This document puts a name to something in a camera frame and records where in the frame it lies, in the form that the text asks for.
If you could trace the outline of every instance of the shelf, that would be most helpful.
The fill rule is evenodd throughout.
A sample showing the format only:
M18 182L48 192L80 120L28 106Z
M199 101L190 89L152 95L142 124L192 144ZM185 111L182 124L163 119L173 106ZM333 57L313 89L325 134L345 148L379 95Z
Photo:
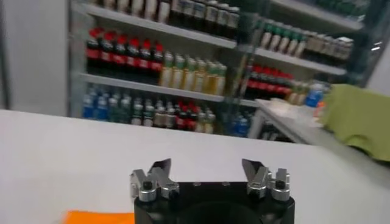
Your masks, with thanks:
M238 46L237 48L239 51L247 51L248 50L247 49L248 46ZM303 68L307 68L307 69L311 69L311 70L315 70L315 71L319 71L319 72L326 72L329 74L334 74L334 75L344 75L346 73L345 69L341 69L341 68L337 68L337 67L333 67L333 66L329 66L329 65L324 65L324 64L313 62L313 61L308 61L308 60L304 60L301 58L292 57L292 56L285 55L285 54L280 54L280 53L269 51L269 50L262 49L262 48L257 48L255 50L255 55L270 58L270 59L277 60L277 61L282 61L282 62L291 64L291 65L296 65L296 66L300 66Z
M111 19L119 21L122 23L130 24L133 26L139 26L150 30L156 30L163 33L168 33L178 37L183 37L186 39L196 40L203 43L212 44L219 47L224 47L228 49L233 49L236 46L236 43L232 40L227 40L224 38L214 37L207 33L201 33L192 30L186 30L174 26L169 26L163 23L156 23L147 19L142 19L136 16L131 16L125 13L120 13L98 7L91 4L84 4L87 13L93 16L98 16L101 18Z
M345 18L343 16L328 12L315 5L309 5L304 2L296 0L271 0L273 4L279 5L280 7L293 10L300 14L310 16L321 21L326 21L333 25L342 27L347 30L360 30L363 28L363 24L352 19Z

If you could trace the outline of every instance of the white wall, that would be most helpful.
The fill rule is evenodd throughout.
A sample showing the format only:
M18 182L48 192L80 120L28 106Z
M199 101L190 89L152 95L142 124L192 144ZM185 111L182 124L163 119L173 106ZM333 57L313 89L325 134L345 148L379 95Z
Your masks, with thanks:
M3 0L11 109L66 115L65 0Z
M390 96L390 47L386 46L366 86L374 92Z

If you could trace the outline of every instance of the white table surface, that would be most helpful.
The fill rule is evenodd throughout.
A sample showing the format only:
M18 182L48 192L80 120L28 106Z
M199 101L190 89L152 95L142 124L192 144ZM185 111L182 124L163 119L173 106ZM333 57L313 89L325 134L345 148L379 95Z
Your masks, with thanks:
M241 158L287 168L296 223L388 223L390 171L352 150L0 110L0 223L69 209L130 212L129 174L172 158L176 181L244 181Z

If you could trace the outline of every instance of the green cloth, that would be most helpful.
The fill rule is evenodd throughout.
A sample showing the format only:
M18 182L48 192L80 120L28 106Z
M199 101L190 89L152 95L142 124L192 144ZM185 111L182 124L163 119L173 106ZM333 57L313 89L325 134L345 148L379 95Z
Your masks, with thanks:
M390 97L350 85L333 85L320 119L346 145L390 161Z

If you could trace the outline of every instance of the orange paper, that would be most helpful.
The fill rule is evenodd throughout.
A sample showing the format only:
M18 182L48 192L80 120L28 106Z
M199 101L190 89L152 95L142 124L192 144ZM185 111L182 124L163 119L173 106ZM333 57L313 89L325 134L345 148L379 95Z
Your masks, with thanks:
M69 211L64 224L135 224L134 213Z

